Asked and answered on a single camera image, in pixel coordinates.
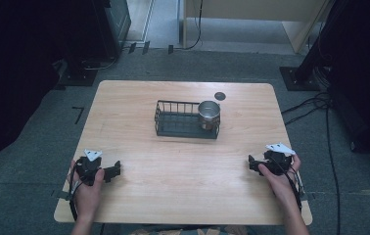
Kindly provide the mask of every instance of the black wire basket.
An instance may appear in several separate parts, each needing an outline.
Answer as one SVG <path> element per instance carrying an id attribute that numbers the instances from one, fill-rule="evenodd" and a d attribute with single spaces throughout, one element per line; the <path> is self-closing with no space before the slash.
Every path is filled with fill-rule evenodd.
<path id="1" fill-rule="evenodd" d="M 220 119 L 202 128 L 198 106 L 200 103 L 158 100 L 155 111 L 155 129 L 158 136 L 216 139 Z"/>

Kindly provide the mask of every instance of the white card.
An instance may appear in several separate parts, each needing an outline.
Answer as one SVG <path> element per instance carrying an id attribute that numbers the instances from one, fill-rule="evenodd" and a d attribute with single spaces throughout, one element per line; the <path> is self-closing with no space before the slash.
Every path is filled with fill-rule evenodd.
<path id="1" fill-rule="evenodd" d="M 102 151 L 95 151 L 95 150 L 85 149 L 84 154 L 87 156 L 87 158 L 88 158 L 88 160 L 90 160 L 90 162 L 93 162 L 97 158 L 99 158 L 103 154 L 103 152 Z"/>
<path id="2" fill-rule="evenodd" d="M 283 154 L 291 154 L 294 155 L 296 152 L 291 150 L 289 147 L 286 145 L 280 143 L 280 144 L 273 144 L 273 145 L 266 145 L 265 146 L 267 149 L 278 152 L 278 153 L 283 153 Z"/>

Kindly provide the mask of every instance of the metal cup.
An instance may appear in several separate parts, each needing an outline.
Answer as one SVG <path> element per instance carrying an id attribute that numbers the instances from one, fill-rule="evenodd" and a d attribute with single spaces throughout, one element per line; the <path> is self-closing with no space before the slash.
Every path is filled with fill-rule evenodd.
<path id="1" fill-rule="evenodd" d="M 219 122 L 219 105 L 213 101 L 203 101 L 198 106 L 202 129 L 211 130 Z"/>

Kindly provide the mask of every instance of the person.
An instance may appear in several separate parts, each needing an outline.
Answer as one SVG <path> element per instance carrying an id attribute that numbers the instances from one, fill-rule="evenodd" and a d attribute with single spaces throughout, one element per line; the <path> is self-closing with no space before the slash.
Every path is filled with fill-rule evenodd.
<path id="1" fill-rule="evenodd" d="M 292 168 L 288 171 L 288 175 L 295 181 L 295 172 L 301 167 L 301 160 L 297 155 L 293 156 Z M 271 189 L 273 190 L 278 204 L 283 211 L 283 221 L 285 230 L 288 235 L 292 234 L 309 234 L 306 225 L 304 224 L 301 212 L 292 191 L 292 187 L 286 175 L 275 175 L 264 164 L 260 164 L 258 169 L 267 178 Z M 96 216 L 97 208 L 100 205 L 101 187 L 103 185 L 104 171 L 99 169 L 95 176 L 93 186 L 80 185 L 75 192 L 74 203 L 77 209 L 78 218 L 75 222 L 71 235 L 84 235 L 91 233 L 94 217 Z M 77 173 L 74 174 L 74 181 L 78 180 Z"/>

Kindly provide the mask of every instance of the black handheld controller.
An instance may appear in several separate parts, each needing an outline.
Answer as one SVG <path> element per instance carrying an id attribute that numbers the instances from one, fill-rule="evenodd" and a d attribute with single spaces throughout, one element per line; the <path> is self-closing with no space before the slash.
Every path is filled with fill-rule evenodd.
<path id="1" fill-rule="evenodd" d="M 102 158 L 97 158 L 96 160 L 90 162 L 87 157 L 80 157 L 80 159 L 75 163 L 75 170 L 77 171 L 80 180 L 88 185 L 93 186 L 94 178 L 97 171 L 100 169 L 100 164 Z M 115 178 L 117 175 L 120 175 L 120 161 L 115 163 L 115 166 L 104 168 L 105 177 L 104 180 L 106 183 L 109 183 L 112 178 Z"/>
<path id="2" fill-rule="evenodd" d="M 250 169 L 258 172 L 260 175 L 263 175 L 258 169 L 258 165 L 265 165 L 270 172 L 281 175 L 284 172 L 289 170 L 289 167 L 292 164 L 292 156 L 286 157 L 283 153 L 278 153 L 274 151 L 267 151 L 264 153 L 265 162 L 256 161 L 253 156 L 249 155 Z"/>

